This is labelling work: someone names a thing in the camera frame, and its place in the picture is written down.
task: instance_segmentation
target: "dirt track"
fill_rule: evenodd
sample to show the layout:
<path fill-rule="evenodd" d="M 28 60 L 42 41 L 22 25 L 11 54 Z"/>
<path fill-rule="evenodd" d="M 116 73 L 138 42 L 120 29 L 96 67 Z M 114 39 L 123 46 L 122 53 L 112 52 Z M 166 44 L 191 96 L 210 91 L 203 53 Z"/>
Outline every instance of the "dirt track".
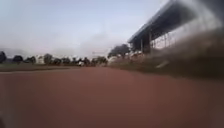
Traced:
<path fill-rule="evenodd" d="M 223 128 L 224 84 L 108 68 L 0 75 L 8 128 Z"/>

